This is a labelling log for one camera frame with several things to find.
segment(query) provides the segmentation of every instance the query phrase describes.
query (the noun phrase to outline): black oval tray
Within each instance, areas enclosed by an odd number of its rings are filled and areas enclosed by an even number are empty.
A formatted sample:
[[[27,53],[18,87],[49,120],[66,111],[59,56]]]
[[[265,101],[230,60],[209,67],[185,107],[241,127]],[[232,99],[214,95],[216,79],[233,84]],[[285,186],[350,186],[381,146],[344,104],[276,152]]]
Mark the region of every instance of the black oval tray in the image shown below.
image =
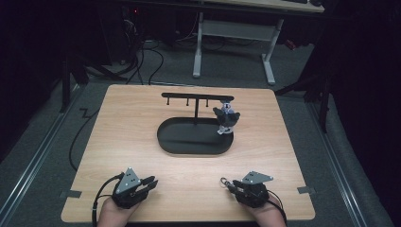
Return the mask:
[[[160,147],[173,154],[221,154],[233,143],[234,133],[218,134],[215,118],[172,117],[157,130]]]

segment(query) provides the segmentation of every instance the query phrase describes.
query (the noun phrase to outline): wooden tabletop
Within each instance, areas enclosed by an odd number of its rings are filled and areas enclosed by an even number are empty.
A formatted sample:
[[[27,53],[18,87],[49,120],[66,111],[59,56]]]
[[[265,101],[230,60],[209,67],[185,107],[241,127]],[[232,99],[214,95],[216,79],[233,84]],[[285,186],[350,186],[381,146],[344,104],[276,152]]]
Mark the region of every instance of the wooden tabletop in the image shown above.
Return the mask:
[[[234,4],[239,6],[267,8],[267,9],[282,9],[301,12],[324,12],[324,7],[315,7],[310,2],[294,3],[284,0],[203,0],[204,2]]]
[[[161,93],[233,96],[241,113],[234,142],[214,156],[173,155],[162,150],[156,132],[170,117],[194,115],[195,101],[166,98]],[[215,117],[218,101],[200,101],[199,117]],[[297,188],[305,181],[296,159],[276,97],[268,89],[112,85],[98,114],[61,218],[90,222],[100,186],[132,167],[139,178],[154,175],[159,183],[131,217],[131,221],[243,221],[253,218],[223,187],[220,178],[240,180],[250,170],[274,178],[265,186],[282,200],[288,219],[312,219],[308,194]],[[117,181],[103,194],[111,194]]]

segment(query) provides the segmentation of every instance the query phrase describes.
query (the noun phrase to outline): white desk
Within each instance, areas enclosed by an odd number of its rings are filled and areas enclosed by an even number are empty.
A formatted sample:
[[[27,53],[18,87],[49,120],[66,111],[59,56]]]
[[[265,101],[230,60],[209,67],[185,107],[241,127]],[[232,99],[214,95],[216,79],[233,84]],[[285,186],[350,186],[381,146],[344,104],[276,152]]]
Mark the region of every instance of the white desk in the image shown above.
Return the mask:
[[[204,2],[235,4],[247,7],[269,8],[279,10],[296,10],[302,12],[324,12],[323,7],[315,7],[310,3],[293,3],[282,0],[204,0]],[[203,35],[248,39],[270,42],[266,54],[262,55],[262,62],[265,67],[268,84],[274,85],[275,79],[271,70],[270,57],[273,53],[277,38],[280,35],[284,20],[278,20],[276,26],[257,26],[250,24],[229,23],[221,21],[203,20],[203,13],[200,13],[198,26],[198,43],[195,53],[193,77],[201,76],[201,40]]]

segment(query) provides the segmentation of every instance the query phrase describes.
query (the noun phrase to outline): gray carpet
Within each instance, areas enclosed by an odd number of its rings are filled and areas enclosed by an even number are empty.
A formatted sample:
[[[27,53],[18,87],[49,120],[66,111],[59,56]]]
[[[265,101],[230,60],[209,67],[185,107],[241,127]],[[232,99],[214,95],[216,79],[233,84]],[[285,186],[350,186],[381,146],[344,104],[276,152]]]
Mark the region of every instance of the gray carpet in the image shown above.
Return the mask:
[[[260,49],[255,44],[253,50]],[[313,46],[306,46],[290,51],[285,46],[278,45],[271,59],[271,65],[276,77],[276,85],[267,84],[259,55],[235,52],[235,45],[224,46],[219,51],[205,50],[201,77],[192,78],[194,47],[170,47],[160,44],[154,50],[162,53],[164,63],[152,78],[153,82],[168,82],[198,86],[270,88],[278,90],[295,82],[307,61]],[[145,82],[159,66],[161,57],[151,51],[144,52],[145,60],[141,75]],[[135,76],[132,83],[138,84]],[[51,149],[38,171],[34,181],[27,190],[19,206],[9,220],[9,226],[91,226],[87,224],[69,224],[61,221],[61,211],[65,199],[60,198],[62,190],[68,190],[74,180],[75,171],[68,162],[68,152],[79,128],[86,119],[82,118],[86,108],[88,114],[94,113],[101,105],[107,87],[113,81],[91,77],[91,82],[83,89],[71,111],[54,138]],[[316,211],[316,217],[308,221],[290,221],[288,226],[355,226],[343,196],[339,190],[335,174],[329,165],[326,154],[326,144],[316,119],[310,113],[309,104],[305,104],[299,93],[279,96],[278,102],[288,128],[291,142],[294,146],[306,185],[313,187],[316,193],[311,199]],[[335,105],[330,103],[328,115],[328,131],[326,135],[334,150],[339,155],[341,166],[350,179],[350,185],[355,189],[356,197],[361,203],[366,226],[392,226],[387,213],[381,207],[369,181],[363,174],[352,149],[350,148],[342,126],[337,117]],[[41,144],[46,132],[58,116],[61,107],[61,87],[57,87],[52,98],[42,107],[30,122],[30,125],[19,143],[8,158],[0,165],[2,182],[0,201],[2,204],[17,184],[19,177],[26,169],[30,158]],[[82,153],[90,136],[95,119],[83,128],[72,151],[73,163],[79,164]],[[174,223],[174,224],[138,224],[135,226],[245,226],[234,223]]]

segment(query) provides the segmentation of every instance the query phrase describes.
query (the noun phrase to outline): wire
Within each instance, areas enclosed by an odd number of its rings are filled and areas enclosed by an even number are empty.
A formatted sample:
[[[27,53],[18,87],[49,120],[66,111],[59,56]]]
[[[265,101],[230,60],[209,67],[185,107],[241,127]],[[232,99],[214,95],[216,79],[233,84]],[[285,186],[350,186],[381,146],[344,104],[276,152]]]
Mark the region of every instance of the wire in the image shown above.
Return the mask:
[[[184,38],[182,38],[180,40],[176,40],[176,42],[184,41],[184,40],[192,39],[193,37],[196,37],[195,35],[192,35],[192,34],[193,34],[194,30],[195,30],[195,27],[197,26],[198,17],[199,17],[199,13],[197,12],[197,15],[195,15],[195,22],[194,22],[194,25],[192,26],[191,31]]]
[[[100,109],[97,109],[97,111],[95,111],[92,115],[90,115],[89,117],[87,117],[85,123],[83,123],[83,125],[80,127],[80,129],[78,130],[78,132],[76,133],[76,135],[75,135],[75,137],[74,137],[73,142],[71,143],[70,150],[69,150],[69,153],[68,153],[68,159],[69,159],[69,161],[70,161],[71,167],[72,167],[76,172],[78,171],[78,168],[74,165],[73,159],[72,159],[72,152],[73,152],[74,145],[75,145],[75,143],[77,142],[77,139],[78,139],[80,133],[82,132],[83,128],[84,128],[84,127],[86,126],[86,124],[88,124],[88,122],[99,112],[99,110],[100,110]]]
[[[287,226],[287,215],[286,215],[286,212],[284,211],[283,203],[281,203],[280,198],[279,198],[275,193],[273,193],[273,192],[270,191],[270,190],[268,190],[268,192],[271,192],[271,193],[277,198],[277,200],[279,200],[280,206],[281,206],[281,207],[280,207],[279,205],[277,205],[275,202],[269,201],[269,199],[266,200],[266,198],[261,198],[261,197],[259,197],[258,195],[254,194],[252,191],[249,191],[249,193],[250,193],[251,195],[257,197],[258,199],[260,199],[260,200],[262,200],[262,201],[265,201],[265,202],[267,202],[267,203],[273,205],[273,206],[280,212],[281,216],[283,217],[284,223],[285,223],[286,226]]]
[[[150,77],[148,79],[148,85],[150,85],[151,79],[157,73],[157,71],[159,71],[159,69],[162,67],[163,63],[165,62],[165,58],[163,58],[163,55],[160,52],[156,51],[156,50],[153,50],[153,49],[145,49],[145,50],[152,51],[152,52],[158,54],[162,58],[162,62],[160,62],[159,67],[157,67],[157,69],[150,75]]]
[[[126,84],[129,84],[129,83],[131,82],[133,76],[135,76],[135,74],[138,73],[138,78],[139,78],[139,80],[141,81],[141,84],[144,85],[144,81],[142,80],[142,76],[141,76],[141,74],[139,73],[139,69],[142,67],[142,64],[144,63],[144,58],[145,58],[143,46],[144,46],[144,45],[142,44],[142,47],[141,47],[141,53],[142,53],[141,63],[140,63],[139,65],[136,66],[135,72],[132,73],[132,75],[130,76],[130,78],[127,80]]]
[[[125,175],[124,173],[120,173],[120,174],[118,174],[118,175],[116,175],[116,176],[113,176],[112,178],[110,178],[109,180],[107,180],[107,182],[104,183],[104,184],[100,187],[100,189],[99,189],[99,191],[97,192],[97,195],[96,195],[96,197],[95,197],[94,206],[92,207],[92,226],[94,226],[94,227],[97,226],[97,220],[96,220],[96,218],[97,218],[97,211],[96,211],[96,210],[97,210],[97,200],[98,200],[100,197],[103,197],[103,196],[100,196],[100,194],[101,194],[101,192],[103,191],[104,187],[105,187],[107,184],[109,184],[110,182],[114,181],[114,180],[117,180],[117,179],[121,180],[121,179],[123,179],[124,175]]]

